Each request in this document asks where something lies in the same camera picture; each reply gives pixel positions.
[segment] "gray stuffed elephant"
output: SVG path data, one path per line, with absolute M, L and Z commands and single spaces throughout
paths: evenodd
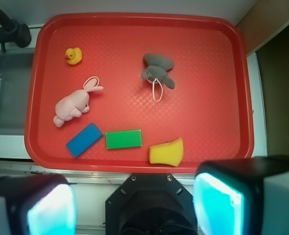
M 175 88 L 175 82 L 167 73 L 168 70 L 171 70 L 174 67 L 174 62 L 172 60 L 162 55 L 145 54 L 144 61 L 148 67 L 141 73 L 141 78 L 143 80 L 150 80 L 153 82 L 155 79 L 158 79 L 169 89 Z

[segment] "blue sponge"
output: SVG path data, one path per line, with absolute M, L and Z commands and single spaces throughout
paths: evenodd
M 66 144 L 66 147 L 69 149 L 72 155 L 77 158 L 102 136 L 103 135 L 99 129 L 97 129 L 96 126 L 91 123 L 71 141 L 69 141 Z

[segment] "bunny ear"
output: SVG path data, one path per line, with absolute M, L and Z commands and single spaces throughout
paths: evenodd
M 104 89 L 104 87 L 96 86 L 96 87 L 92 87 L 92 88 L 89 88 L 89 89 L 85 89 L 85 91 L 86 92 L 97 92 L 97 91 L 101 91 L 103 89 Z
M 84 90 L 86 92 L 89 92 L 88 90 L 96 87 L 97 85 L 99 85 L 99 83 L 100 83 L 100 80 L 97 76 L 89 77 L 84 83 Z

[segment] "cyan light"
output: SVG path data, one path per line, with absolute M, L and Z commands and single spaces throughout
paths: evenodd
M 61 184 L 28 211 L 31 235 L 75 234 L 77 208 L 72 187 Z
M 242 193 L 208 173 L 201 173 L 194 180 L 193 203 L 199 226 L 205 234 L 242 234 Z

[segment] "tray rim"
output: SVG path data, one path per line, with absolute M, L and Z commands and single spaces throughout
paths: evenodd
M 171 167 L 167 165 L 155 165 L 154 167 L 147 167 L 147 166 L 127 166 L 127 165 L 96 165 L 96 164 L 83 164 L 78 163 L 76 159 L 72 159 L 74 164 L 72 163 L 63 163 L 59 162 L 61 158 L 54 158 L 55 161 L 46 161 L 43 158 L 39 157 L 39 153 L 41 153 L 41 149 L 39 146 L 31 140 L 32 135 L 38 134 L 38 127 L 33 128 L 32 120 L 34 117 L 39 117 L 37 115 L 39 113 L 39 109 L 32 109 L 32 107 L 36 104 L 35 101 L 35 91 L 36 91 L 36 83 L 38 82 L 37 77 L 39 76 L 38 71 L 41 69 L 39 68 L 39 55 L 40 51 L 43 50 L 45 46 L 48 45 L 45 40 L 42 38 L 48 33 L 48 31 L 54 29 L 55 24 L 62 20 L 69 20 L 69 19 L 82 19 L 82 18 L 93 18 L 96 20 L 101 19 L 120 19 L 120 20 L 161 20 L 161 21 L 169 21 L 169 20 L 182 20 L 187 23 L 203 23 L 203 24 L 216 24 L 221 27 L 222 30 L 226 30 L 231 33 L 231 38 L 228 37 L 230 40 L 233 40 L 234 43 L 237 45 L 238 51 L 234 50 L 234 45 L 232 43 L 233 54 L 237 57 L 237 60 L 234 59 L 235 63 L 242 64 L 241 73 L 243 75 L 243 84 L 246 100 L 246 113 L 240 118 L 240 123 L 245 122 L 245 126 L 247 129 L 243 132 L 243 128 L 240 128 L 240 136 L 245 135 L 248 139 L 248 146 L 247 148 L 241 152 L 241 155 L 244 157 L 241 158 L 248 158 L 251 157 L 254 148 L 254 133 L 253 133 L 253 115 L 252 115 L 252 104 L 251 104 L 251 95 L 250 95 L 250 85 L 248 79 L 248 69 L 246 63 L 246 51 L 244 46 L 244 41 L 242 35 L 237 31 L 237 29 L 228 21 L 220 19 L 220 18 L 212 18 L 212 17 L 203 17 L 203 16 L 192 16 L 192 15 L 179 15 L 179 14 L 155 14 L 155 13 L 76 13 L 76 14 L 61 14 L 53 17 L 44 26 L 41 28 L 40 33 L 37 38 L 35 54 L 34 54 L 34 61 L 32 67 L 32 74 L 31 74 L 31 81 L 30 81 L 30 88 L 29 88 L 29 97 L 27 103 L 27 114 L 26 114 L 26 123 L 25 123 L 25 133 L 24 133 L 24 142 L 26 150 L 31 157 L 31 159 L 36 162 L 37 164 L 46 167 L 46 168 L 55 168 L 55 169 L 63 169 L 63 170 L 83 170 L 83 171 L 93 171 L 93 172 L 123 172 L 123 173 L 181 173 L 181 174 L 191 174 L 196 171 L 195 166 L 185 167 Z M 112 162 L 113 160 L 101 160 L 102 162 L 106 163 Z

